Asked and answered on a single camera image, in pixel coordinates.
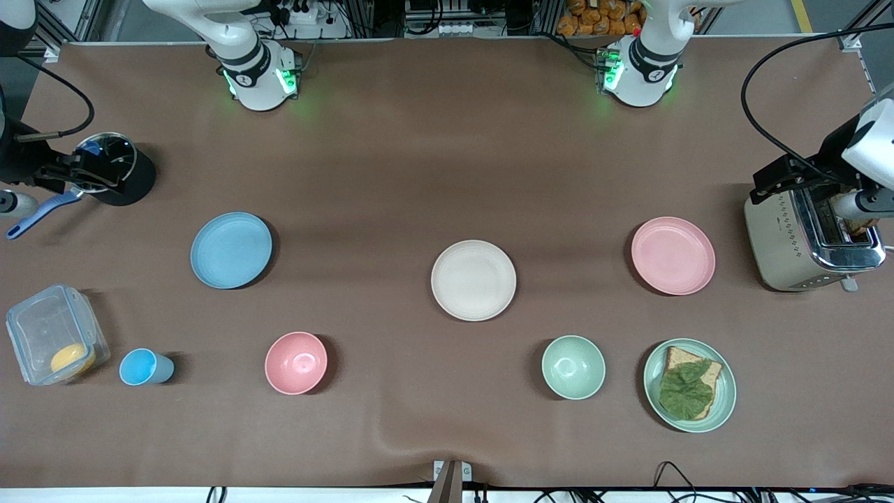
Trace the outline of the pink bowl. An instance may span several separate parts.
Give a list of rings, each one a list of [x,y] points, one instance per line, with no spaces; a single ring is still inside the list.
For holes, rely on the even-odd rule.
[[[312,391],[325,376],[328,354],[322,340],[307,332],[282,335],[265,357],[265,378],[284,395]]]

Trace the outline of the green lettuce leaf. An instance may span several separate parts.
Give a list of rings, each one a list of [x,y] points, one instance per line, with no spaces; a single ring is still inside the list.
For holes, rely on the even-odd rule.
[[[702,378],[711,369],[712,360],[677,364],[666,370],[659,386],[659,404],[668,415],[679,421],[695,421],[711,403],[715,392]]]

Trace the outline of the pink plate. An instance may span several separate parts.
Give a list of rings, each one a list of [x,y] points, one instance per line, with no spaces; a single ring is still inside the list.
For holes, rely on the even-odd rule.
[[[657,217],[636,229],[630,245],[638,276],[652,289],[688,296],[704,289],[716,270],[715,249],[702,230],[677,217]]]

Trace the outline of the glass lid with blue knob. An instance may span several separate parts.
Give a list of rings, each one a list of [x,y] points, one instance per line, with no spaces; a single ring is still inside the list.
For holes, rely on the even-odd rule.
[[[121,177],[121,187],[115,192],[124,190],[125,180],[131,174],[137,159],[137,149],[128,137],[120,133],[97,133],[81,140],[73,152],[80,149],[95,154],[99,154],[100,150],[102,150],[108,156],[121,157],[122,160],[126,159],[126,174]]]

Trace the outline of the beige plate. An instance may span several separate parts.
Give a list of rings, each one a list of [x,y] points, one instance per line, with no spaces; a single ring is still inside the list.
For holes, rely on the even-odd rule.
[[[435,302],[456,319],[493,319],[516,296],[518,278],[510,256],[494,243],[467,240],[445,248],[435,260],[430,287]]]

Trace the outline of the yellow round food piece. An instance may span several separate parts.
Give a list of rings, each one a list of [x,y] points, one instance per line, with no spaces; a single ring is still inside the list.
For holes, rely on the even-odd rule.
[[[73,343],[59,349],[50,361],[53,382],[70,379],[91,370],[96,362],[96,351],[92,346]]]

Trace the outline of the green bowl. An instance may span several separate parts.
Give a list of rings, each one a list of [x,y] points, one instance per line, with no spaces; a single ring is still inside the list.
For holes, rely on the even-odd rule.
[[[549,389],[562,399],[593,397],[606,382],[606,358],[600,348],[581,335],[562,335],[547,344],[541,372]]]

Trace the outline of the clear plastic container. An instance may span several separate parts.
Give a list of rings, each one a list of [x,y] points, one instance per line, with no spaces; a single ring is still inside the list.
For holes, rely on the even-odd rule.
[[[51,357],[70,344],[94,348],[96,362],[91,370],[110,357],[108,342],[89,299],[66,284],[53,284],[14,305],[7,312],[6,328],[23,379],[32,386],[61,384],[79,377],[80,374],[59,382],[52,379]]]

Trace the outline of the silver toaster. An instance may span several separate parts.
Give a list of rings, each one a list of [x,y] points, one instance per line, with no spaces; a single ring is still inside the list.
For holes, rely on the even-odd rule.
[[[855,292],[856,276],[884,264],[887,249],[878,226],[852,238],[845,219],[831,206],[838,196],[804,189],[783,192],[759,205],[746,200],[747,232],[766,286],[805,292],[840,284]]]

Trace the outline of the green plate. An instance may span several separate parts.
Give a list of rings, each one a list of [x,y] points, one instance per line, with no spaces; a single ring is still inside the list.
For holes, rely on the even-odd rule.
[[[697,356],[715,360],[724,366],[711,411],[701,421],[675,420],[673,417],[668,416],[664,408],[659,404],[660,381],[662,373],[664,373],[667,366],[667,351],[670,347],[683,348],[686,351],[695,353]],[[733,372],[729,369],[727,360],[715,348],[710,347],[709,344],[698,340],[688,340],[687,338],[668,340],[658,344],[657,347],[651,350],[651,353],[645,358],[644,369],[642,370],[642,385],[646,400],[652,407],[652,411],[664,423],[680,432],[706,433],[718,429],[731,417],[732,411],[735,409],[735,401],[737,400],[737,386],[735,386],[735,378]]]

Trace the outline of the metal table edge bracket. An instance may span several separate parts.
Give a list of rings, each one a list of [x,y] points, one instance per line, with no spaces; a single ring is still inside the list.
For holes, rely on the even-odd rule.
[[[472,468],[461,460],[435,463],[434,486],[427,503],[463,503],[464,483],[472,481]]]

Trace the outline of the blue plate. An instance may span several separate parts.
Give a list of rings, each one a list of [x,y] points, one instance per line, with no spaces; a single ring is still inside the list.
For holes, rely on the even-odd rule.
[[[264,272],[272,249],[272,233],[264,220],[246,212],[229,212],[198,231],[189,264],[195,276],[212,289],[240,289]]]

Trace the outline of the blue cup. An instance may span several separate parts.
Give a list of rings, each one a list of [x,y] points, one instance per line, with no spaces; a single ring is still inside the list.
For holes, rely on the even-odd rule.
[[[173,361],[148,348],[137,348],[126,354],[119,366],[119,377],[128,386],[166,383],[175,372]]]

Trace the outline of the brown bread slice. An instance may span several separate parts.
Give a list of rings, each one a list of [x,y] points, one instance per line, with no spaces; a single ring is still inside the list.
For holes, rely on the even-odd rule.
[[[670,348],[668,348],[668,351],[667,351],[667,362],[666,362],[667,366],[666,366],[666,369],[664,370],[664,372],[666,372],[666,370],[673,369],[675,366],[677,366],[677,364],[686,363],[686,362],[696,362],[696,360],[700,360],[703,358],[706,358],[706,357],[697,356],[695,353],[686,351],[683,348],[670,347]],[[715,401],[715,398],[717,395],[717,387],[718,387],[718,383],[719,383],[719,378],[721,378],[721,373],[722,373],[722,370],[724,370],[724,366],[722,366],[721,363],[716,362],[715,360],[712,360],[712,362],[713,362],[713,364],[711,366],[711,369],[709,370],[709,372],[706,373],[705,376],[703,376],[702,380],[706,384],[711,385],[711,387],[713,388],[713,391],[715,392],[715,396],[712,398],[712,401],[708,405],[708,407],[706,407],[705,410],[703,410],[701,414],[697,415],[695,421],[701,421],[707,417],[707,414],[709,413],[709,411],[711,411],[711,407],[712,407],[713,402]]]

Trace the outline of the bag of orange bread rolls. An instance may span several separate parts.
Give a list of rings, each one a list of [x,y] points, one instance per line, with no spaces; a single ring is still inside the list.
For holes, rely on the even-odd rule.
[[[638,35],[646,17],[640,0],[566,0],[555,31],[565,37]]]

